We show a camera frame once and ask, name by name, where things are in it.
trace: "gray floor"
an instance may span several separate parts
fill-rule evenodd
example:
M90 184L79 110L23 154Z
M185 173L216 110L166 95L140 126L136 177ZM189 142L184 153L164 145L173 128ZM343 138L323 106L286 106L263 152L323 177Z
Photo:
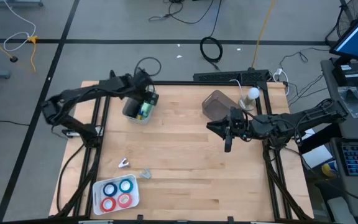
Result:
M150 16L165 14L167 5L161 1L135 0L81 0L75 14L69 39L200 39L209 35L214 22L217 1L207 16L196 25L181 24L172 19L149 23ZM44 1L45 7L15 7L14 10L37 24L41 39L59 39L62 35L73 0ZM194 20L207 8L209 1L185 2L186 20ZM226 40L255 40L270 1L224 0L214 37ZM267 23L263 40L323 40L334 25L339 1L277 1ZM8 9L0 7L0 38L15 32L30 31L31 26L15 18ZM255 68L274 72L284 55L293 54L310 46L261 45ZM0 52L0 69L9 69L12 78L0 80L0 119L29 123L39 94L50 68L57 44L38 44L32 74L15 64ZM217 54L213 45L205 47L207 54ZM245 70L254 54L254 45L224 45L224 55L219 62L222 71ZM32 46L26 44L14 52L23 66L30 68ZM283 62L290 82L302 88L321 74L320 60L330 57L327 52L307 50L308 63L299 57ZM100 80L108 77L110 69L117 74L132 73L139 59L157 57L162 63L156 80L192 80L194 73L214 72L206 62L198 45L147 44L147 45L85 45L66 44L57 65L48 96L67 88L78 87L83 80ZM153 62L141 67L150 73L157 69ZM311 90L324 88L321 80ZM297 101L291 112L304 110L328 97L327 91ZM27 127L0 123L0 202L12 168L20 151ZM50 127L39 119L29 152L25 159L12 200L4 221L44 218L48 215L58 171L66 142L50 134Z

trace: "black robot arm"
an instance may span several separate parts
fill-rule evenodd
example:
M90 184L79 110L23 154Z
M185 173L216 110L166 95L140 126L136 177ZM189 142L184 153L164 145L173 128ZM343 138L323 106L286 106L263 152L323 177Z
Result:
M134 77L130 74L117 77L111 71L110 79L101 80L97 85L65 90L59 95L52 96L41 103L42 113L48 124L62 125L74 130L81 136L86 147L96 147L99 133L96 132L95 126L83 124L68 115L70 110L77 103L103 96L119 97L120 99L129 97L141 104L151 100L155 95L153 92L147 91L149 85L152 85L152 80L144 70L138 69Z
M281 149L293 136L301 141L301 135L307 129L323 123L339 123L346 116L347 111L340 102L325 99L314 108L295 114L253 116L245 110L232 107L230 115L209 122L206 127L225 140L225 152L231 151L231 142L235 137L244 141L267 139L270 147Z

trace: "fan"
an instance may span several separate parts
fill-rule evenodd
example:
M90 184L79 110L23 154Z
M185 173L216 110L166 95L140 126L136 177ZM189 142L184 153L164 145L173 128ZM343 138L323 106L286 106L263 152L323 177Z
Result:
M358 0L350 0L348 3L345 0L341 0L341 4L341 11L336 24L338 37L342 37L348 28L358 19Z

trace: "wooden table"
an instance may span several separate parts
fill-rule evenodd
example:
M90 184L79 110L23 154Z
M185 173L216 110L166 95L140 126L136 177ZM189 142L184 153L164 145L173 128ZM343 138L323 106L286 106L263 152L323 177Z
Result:
M82 86L96 83L83 82ZM242 88L246 93L248 87ZM224 141L206 129L209 119L202 113L201 102L217 89L234 101L239 98L237 86L156 85L160 99L146 126L130 123L121 113L125 102L111 98L98 180L134 174L140 203L101 216L92 212L92 219L135 220L138 214L143 214L145 220L223 221L233 216L235 221L274 221L261 142L236 138L232 151L225 153ZM268 93L273 113L289 112L282 83L268 83ZM263 96L260 98L266 113ZM75 118L89 123L93 106L94 100L78 104ZM62 165L81 144L79 138L67 142ZM297 150L293 142L289 147ZM84 151L69 163L63 175L61 206L78 186ZM288 191L305 213L313 217L299 156L286 150L281 151L281 156ZM118 168L123 157L128 158L130 168ZM139 177L145 167L152 173L149 180ZM88 189L83 194L80 214L84 214L87 194ZM284 218L278 189L277 195ZM51 215L57 212L55 199L56 193Z

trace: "blue tape roll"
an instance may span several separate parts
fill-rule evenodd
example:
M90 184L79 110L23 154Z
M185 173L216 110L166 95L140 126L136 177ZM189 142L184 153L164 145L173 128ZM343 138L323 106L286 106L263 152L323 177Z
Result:
M128 188L128 190L123 190L122 189L122 184L124 183L124 182L128 182L129 183L129 188ZM119 183L119 190L122 192L122 193L129 193L129 192L131 192L131 190L134 188L134 184L132 183L132 181L130 181L129 179L124 179L124 180L122 180L120 183Z
M107 194L107 192L106 192L106 187L109 186L109 185L111 185L111 186L114 188L114 190L112 191L111 194ZM114 195L117 193L117 190L118 190L117 186L116 186L115 184L113 184L112 182L107 183L107 184L103 187L103 193L105 194L105 196L108 196L108 197L114 196Z

